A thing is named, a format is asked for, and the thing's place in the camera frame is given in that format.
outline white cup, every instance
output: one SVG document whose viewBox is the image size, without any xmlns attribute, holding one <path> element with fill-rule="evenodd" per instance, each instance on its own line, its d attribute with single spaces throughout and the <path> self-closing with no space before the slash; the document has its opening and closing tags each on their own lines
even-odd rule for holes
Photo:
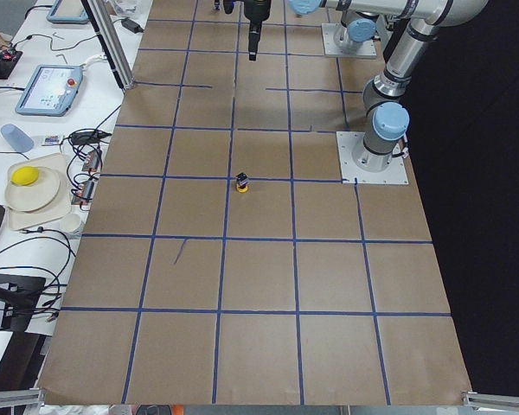
<svg viewBox="0 0 519 415">
<path fill-rule="evenodd" d="M 85 222 L 77 214 L 66 214 L 60 221 L 60 230 L 68 238 L 79 238 L 84 227 Z"/>
</svg>

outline white desk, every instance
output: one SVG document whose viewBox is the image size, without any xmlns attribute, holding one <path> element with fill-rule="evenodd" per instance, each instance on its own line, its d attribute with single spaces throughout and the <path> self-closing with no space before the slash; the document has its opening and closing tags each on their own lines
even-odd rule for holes
<svg viewBox="0 0 519 415">
<path fill-rule="evenodd" d="M 143 28 L 145 27 L 150 11 L 152 0 L 140 0 L 138 13 L 132 19 L 138 22 Z M 50 4 L 50 2 L 39 0 L 36 4 Z M 95 35 L 90 23 L 85 25 L 59 25 L 51 24 L 46 20 L 48 9 L 32 10 L 19 29 L 13 39 L 13 42 L 19 42 L 25 39 L 27 35 L 42 34 L 54 37 L 54 48 L 68 48 L 76 42 L 92 37 Z M 125 51 L 125 55 L 129 64 L 134 64 L 138 45 L 141 40 L 140 34 L 133 34 L 124 29 L 120 23 L 115 23 L 115 28 L 119 35 L 121 44 Z M 63 54 L 69 65 L 80 65 L 90 56 L 99 54 L 101 46 L 98 39 L 94 38 L 89 41 L 82 42 L 77 48 L 62 52 L 52 52 L 49 50 L 49 39 L 35 36 L 31 40 L 22 41 L 17 46 L 18 50 L 23 51 L 23 56 L 12 75 L 8 80 L 0 80 L 0 86 L 20 86 L 25 87 L 35 70 L 40 64 L 62 65 L 66 62 L 60 54 Z M 14 109 L 21 93 L 19 91 L 0 90 L 0 127 L 7 123 L 17 125 L 30 136 L 44 136 L 50 134 L 67 135 L 72 131 L 80 128 L 94 128 L 100 123 L 111 111 L 121 104 L 123 93 L 118 88 L 112 71 L 107 61 L 94 62 L 86 68 L 84 80 L 81 84 L 79 94 L 75 98 L 74 104 L 67 114 L 63 117 L 28 117 L 16 114 Z M 115 125 L 117 113 L 111 116 L 100 129 L 111 132 Z M 64 152 L 68 155 L 73 153 L 69 145 L 63 146 Z M 9 145 L 3 140 L 0 134 L 0 151 L 12 151 Z M 35 148 L 26 153 L 29 158 L 46 156 L 58 152 L 58 147 L 41 147 L 35 142 Z M 8 167 L 14 163 L 21 162 L 21 156 L 0 155 L 0 203 L 4 204 L 3 191 L 7 180 Z M 75 162 L 71 168 L 72 175 L 80 172 L 81 163 Z M 73 212 L 86 216 L 77 207 L 72 209 Z M 45 227 L 58 229 L 59 221 L 49 222 Z M 19 232 L 11 231 L 5 223 L 0 230 L 0 250 L 19 240 L 27 239 L 34 235 L 25 235 Z M 73 249 L 76 251 L 79 246 L 77 239 L 72 239 Z M 67 249 L 57 242 L 49 239 L 39 239 L 30 241 L 26 244 L 12 249 L 7 254 L 0 256 L 0 266 L 12 265 L 32 265 L 49 268 L 51 271 L 59 271 L 67 258 Z M 61 275 L 60 281 L 66 284 L 73 266 L 73 260 L 70 261 L 69 267 Z M 47 277 L 43 272 L 34 270 L 10 270 L 5 271 L 11 274 L 22 274 L 30 276 Z M 40 304 L 50 299 L 50 297 L 42 297 Z M 29 325 L 28 332 L 52 335 L 54 333 L 54 322 L 46 322 L 45 316 L 34 317 Z M 9 332 L 0 332 L 0 359 L 11 337 Z"/>
</svg>

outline grid square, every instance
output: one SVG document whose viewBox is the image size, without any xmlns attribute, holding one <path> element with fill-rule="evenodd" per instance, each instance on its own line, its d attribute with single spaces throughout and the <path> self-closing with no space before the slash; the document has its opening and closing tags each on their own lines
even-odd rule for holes
<svg viewBox="0 0 519 415">
<path fill-rule="evenodd" d="M 344 103 L 346 104 L 346 119 L 349 129 L 351 131 L 365 131 L 367 118 L 363 96 L 360 93 L 345 93 Z"/>
<path fill-rule="evenodd" d="M 251 182 L 246 193 L 238 193 L 232 184 L 227 234 L 248 238 L 291 238 L 290 183 Z"/>
<path fill-rule="evenodd" d="M 368 257 L 377 310 L 450 312 L 432 245 L 369 244 Z"/>
<path fill-rule="evenodd" d="M 138 307 L 150 242 L 148 238 L 84 238 L 62 305 Z M 113 289 L 116 285 L 123 285 L 123 290 Z"/>
<path fill-rule="evenodd" d="M 293 130 L 346 131 L 340 93 L 291 91 Z"/>
<path fill-rule="evenodd" d="M 230 128 L 233 113 L 233 91 L 221 86 L 213 88 L 185 87 L 176 118 L 177 126 Z"/>
<path fill-rule="evenodd" d="M 287 132 L 236 131 L 231 176 L 290 178 Z"/>
<path fill-rule="evenodd" d="M 192 23 L 190 22 L 158 22 L 149 20 L 146 23 L 146 36 L 143 36 L 140 48 L 186 50 L 189 45 L 191 27 Z"/>
<path fill-rule="evenodd" d="M 451 317 L 380 317 L 393 405 L 461 405 L 471 384 Z"/>
<path fill-rule="evenodd" d="M 236 89 L 234 125 L 237 129 L 288 130 L 286 91 Z"/>
<path fill-rule="evenodd" d="M 234 87 L 234 54 L 189 53 L 184 73 L 185 85 L 220 86 L 228 91 Z"/>
<path fill-rule="evenodd" d="M 340 183 L 295 183 L 298 238 L 360 239 L 356 195 Z"/>
<path fill-rule="evenodd" d="M 214 350 L 215 315 L 144 313 L 127 401 L 209 402 Z"/>
<path fill-rule="evenodd" d="M 227 175 L 229 131 L 176 130 L 170 176 Z"/>
<path fill-rule="evenodd" d="M 300 327 L 307 405 L 386 404 L 373 317 L 301 316 Z"/>
<path fill-rule="evenodd" d="M 222 236 L 226 190 L 222 180 L 169 179 L 157 233 Z"/>
<path fill-rule="evenodd" d="M 156 0 L 152 3 L 149 19 L 192 20 L 198 0 Z"/>
<path fill-rule="evenodd" d="M 360 244 L 298 244 L 300 309 L 372 311 Z"/>
<path fill-rule="evenodd" d="M 118 124 L 172 126 L 178 86 L 139 85 L 125 93 Z"/>
<path fill-rule="evenodd" d="M 291 242 L 228 241 L 224 310 L 295 310 Z"/>
<path fill-rule="evenodd" d="M 63 310 L 38 380 L 39 387 L 46 389 L 46 403 L 101 405 L 120 402 L 136 319 L 137 313 Z M 88 374 L 93 374 L 92 381 Z M 70 398 L 74 396 L 74 390 L 76 401 Z"/>
<path fill-rule="evenodd" d="M 85 233 L 150 235 L 161 179 L 100 177 Z"/>
<path fill-rule="evenodd" d="M 102 172 L 162 175 L 170 137 L 171 129 L 116 127 Z"/>
<path fill-rule="evenodd" d="M 358 193 L 367 239 L 431 240 L 419 191 L 413 184 L 360 185 Z"/>
<path fill-rule="evenodd" d="M 156 239 L 144 307 L 214 310 L 220 269 L 219 240 Z"/>
<path fill-rule="evenodd" d="M 258 58 L 261 59 L 260 64 L 250 61 L 245 54 L 239 54 L 238 59 L 239 71 L 236 83 L 238 89 L 242 89 L 246 93 L 260 93 L 265 91 L 266 88 L 286 89 L 286 60 L 284 56 L 262 55 Z M 261 106 L 270 104 L 271 102 L 267 101 L 262 103 Z"/>
<path fill-rule="evenodd" d="M 196 22 L 190 48 L 212 52 L 234 52 L 237 32 L 236 24 Z"/>
<path fill-rule="evenodd" d="M 310 54 L 324 56 L 321 27 L 287 26 L 288 54 Z"/>
<path fill-rule="evenodd" d="M 340 91 L 335 59 L 316 56 L 289 56 L 291 89 L 328 89 Z"/>
<path fill-rule="evenodd" d="M 283 24 L 285 22 L 285 2 L 272 2 L 271 3 L 271 15 L 269 16 L 269 23 L 273 24 Z M 246 19 L 244 15 L 242 15 L 242 21 L 245 22 Z"/>
<path fill-rule="evenodd" d="M 340 59 L 340 70 L 345 91 L 361 93 L 365 84 L 384 70 L 381 43 L 376 41 L 377 59 Z"/>
<path fill-rule="evenodd" d="M 163 50 L 141 50 L 137 54 L 132 72 L 137 82 L 161 84 L 181 83 L 185 52 L 165 52 Z M 159 61 L 162 65 L 151 65 Z"/>
<path fill-rule="evenodd" d="M 218 404 L 298 405 L 295 316 L 223 315 Z"/>
<path fill-rule="evenodd" d="M 292 133 L 292 159 L 297 179 L 341 180 L 336 135 Z"/>
</svg>

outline yellow object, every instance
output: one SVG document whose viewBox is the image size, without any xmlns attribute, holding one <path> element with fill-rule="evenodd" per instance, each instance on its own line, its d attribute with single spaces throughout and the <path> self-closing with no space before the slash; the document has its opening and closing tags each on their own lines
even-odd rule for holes
<svg viewBox="0 0 519 415">
<path fill-rule="evenodd" d="M 23 166 L 13 172 L 11 182 L 17 186 L 28 186 L 38 180 L 39 172 L 36 167 Z"/>
</svg>

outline metal plate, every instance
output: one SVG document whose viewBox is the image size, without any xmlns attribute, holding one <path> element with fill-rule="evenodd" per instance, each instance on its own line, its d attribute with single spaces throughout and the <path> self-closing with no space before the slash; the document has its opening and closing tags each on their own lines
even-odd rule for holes
<svg viewBox="0 0 519 415">
<path fill-rule="evenodd" d="M 364 132 L 358 131 L 338 131 L 336 133 L 343 183 L 354 184 L 357 181 L 365 184 L 409 184 L 402 157 L 393 158 L 390 165 L 380 173 L 365 171 L 357 166 L 352 160 L 352 149 L 359 140 L 363 139 L 364 134 Z M 396 144 L 394 153 L 399 152 L 400 146 Z"/>
<path fill-rule="evenodd" d="M 342 58 L 376 59 L 377 51 L 373 41 L 365 41 L 357 50 L 349 51 L 340 48 L 335 44 L 335 32 L 340 28 L 340 23 L 323 23 L 323 46 L 326 56 Z"/>
</svg>

